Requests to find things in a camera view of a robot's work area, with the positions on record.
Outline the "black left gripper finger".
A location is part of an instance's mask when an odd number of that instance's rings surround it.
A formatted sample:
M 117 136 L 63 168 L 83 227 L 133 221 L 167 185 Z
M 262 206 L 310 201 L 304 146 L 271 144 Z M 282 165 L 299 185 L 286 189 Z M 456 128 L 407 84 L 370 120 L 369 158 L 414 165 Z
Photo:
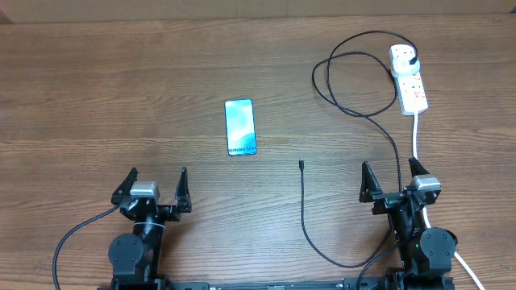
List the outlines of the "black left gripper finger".
M 192 201 L 189 194 L 187 168 L 181 169 L 181 176 L 177 183 L 175 198 L 177 200 L 177 207 L 181 213 L 192 212 Z
M 119 205 L 122 199 L 125 196 L 130 195 L 130 190 L 132 185 L 137 181 L 138 170 L 137 168 L 132 168 L 128 173 L 125 180 L 117 187 L 117 189 L 112 193 L 110 202 L 113 205 Z

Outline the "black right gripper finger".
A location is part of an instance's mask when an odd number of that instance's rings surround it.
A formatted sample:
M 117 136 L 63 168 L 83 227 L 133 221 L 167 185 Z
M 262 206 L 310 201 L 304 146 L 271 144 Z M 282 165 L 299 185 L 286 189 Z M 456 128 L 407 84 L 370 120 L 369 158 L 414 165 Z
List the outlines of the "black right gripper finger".
M 367 161 L 362 163 L 361 174 L 359 201 L 362 203 L 374 202 L 383 191 Z
M 410 164 L 410 171 L 412 177 L 429 174 L 429 172 L 421 165 L 421 163 L 415 157 L 409 158 L 408 161 Z

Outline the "blue screen smartphone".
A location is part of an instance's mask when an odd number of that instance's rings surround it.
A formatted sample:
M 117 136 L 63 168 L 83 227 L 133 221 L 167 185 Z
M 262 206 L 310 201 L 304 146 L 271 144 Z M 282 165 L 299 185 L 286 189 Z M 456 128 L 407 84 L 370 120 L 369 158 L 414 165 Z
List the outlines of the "blue screen smartphone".
M 228 155 L 255 155 L 257 153 L 257 141 L 252 100 L 226 101 L 224 109 Z

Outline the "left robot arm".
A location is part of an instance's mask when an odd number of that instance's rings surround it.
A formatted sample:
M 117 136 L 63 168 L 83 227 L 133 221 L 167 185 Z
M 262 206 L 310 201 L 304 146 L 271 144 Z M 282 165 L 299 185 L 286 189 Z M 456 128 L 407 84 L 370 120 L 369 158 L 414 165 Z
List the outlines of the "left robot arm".
M 110 244 L 108 258 L 113 267 L 111 289 L 172 289 L 166 275 L 158 273 L 165 223 L 179 222 L 182 213 L 192 211 L 187 169 L 182 168 L 174 205 L 159 203 L 155 181 L 138 181 L 133 168 L 113 192 L 111 203 L 134 222 L 129 234 L 120 234 Z

